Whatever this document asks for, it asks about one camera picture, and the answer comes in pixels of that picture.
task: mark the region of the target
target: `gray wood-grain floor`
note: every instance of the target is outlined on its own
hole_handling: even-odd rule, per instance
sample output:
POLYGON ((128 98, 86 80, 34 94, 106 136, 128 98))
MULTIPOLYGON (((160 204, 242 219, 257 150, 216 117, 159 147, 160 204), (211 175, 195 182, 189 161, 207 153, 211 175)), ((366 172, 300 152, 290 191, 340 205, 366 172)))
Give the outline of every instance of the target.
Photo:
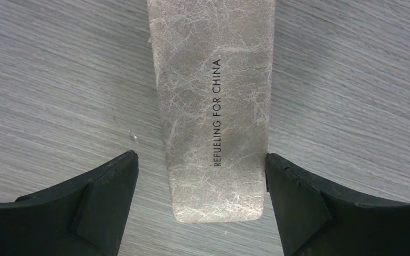
MULTIPOLYGON (((0 0, 0 202, 134 149, 120 255, 282 255, 268 196, 252 222, 174 219, 148 39, 145 1, 0 0)), ((270 126, 271 152, 410 202, 410 0, 278 1, 270 126)))

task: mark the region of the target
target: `black lettering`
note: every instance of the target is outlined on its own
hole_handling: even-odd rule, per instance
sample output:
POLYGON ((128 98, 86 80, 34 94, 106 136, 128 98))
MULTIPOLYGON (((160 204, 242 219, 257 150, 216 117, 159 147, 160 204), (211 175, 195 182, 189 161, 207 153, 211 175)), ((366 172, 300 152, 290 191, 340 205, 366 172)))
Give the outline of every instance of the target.
MULTIPOLYGON (((211 75, 212 84, 211 84, 211 91, 214 94, 219 94, 221 91, 221 76, 220 76, 220 59, 213 62, 213 74, 211 75)), ((220 97, 216 97, 212 99, 212 106, 213 112, 212 117, 219 118, 221 116, 221 99, 220 97)), ((221 166, 221 122, 220 120, 213 121, 213 162, 215 167, 221 166)))

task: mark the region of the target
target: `laminate floor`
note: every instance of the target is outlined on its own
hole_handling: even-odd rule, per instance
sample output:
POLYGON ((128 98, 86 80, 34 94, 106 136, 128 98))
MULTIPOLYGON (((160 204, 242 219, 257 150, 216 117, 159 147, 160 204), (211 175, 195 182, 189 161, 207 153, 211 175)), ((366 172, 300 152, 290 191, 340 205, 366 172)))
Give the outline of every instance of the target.
MULTIPOLYGON (((270 152, 410 202, 410 0, 276 12, 270 152)), ((120 255, 282 255, 268 195, 256 221, 174 219, 148 39, 145 1, 0 0, 0 202, 134 149, 120 255)))

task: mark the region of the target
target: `white speck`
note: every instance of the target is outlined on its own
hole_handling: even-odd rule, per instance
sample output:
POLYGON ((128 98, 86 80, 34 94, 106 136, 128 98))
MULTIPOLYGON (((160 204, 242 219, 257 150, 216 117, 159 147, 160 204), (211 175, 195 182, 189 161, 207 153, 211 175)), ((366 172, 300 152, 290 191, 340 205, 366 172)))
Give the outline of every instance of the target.
POLYGON ((137 136, 131 130, 128 130, 128 133, 130 134, 131 139, 137 142, 137 136))

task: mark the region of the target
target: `wood grain texture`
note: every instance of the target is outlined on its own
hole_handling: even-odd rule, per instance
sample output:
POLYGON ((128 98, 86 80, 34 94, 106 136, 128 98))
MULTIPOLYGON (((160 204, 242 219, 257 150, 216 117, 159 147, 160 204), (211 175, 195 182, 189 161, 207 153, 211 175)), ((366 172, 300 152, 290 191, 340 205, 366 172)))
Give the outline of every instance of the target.
MULTIPOLYGON (((410 1, 277 2, 270 152, 410 202, 410 1)), ((271 201, 174 219, 145 1, 0 0, 0 202, 134 149, 120 255, 282 255, 271 201)))

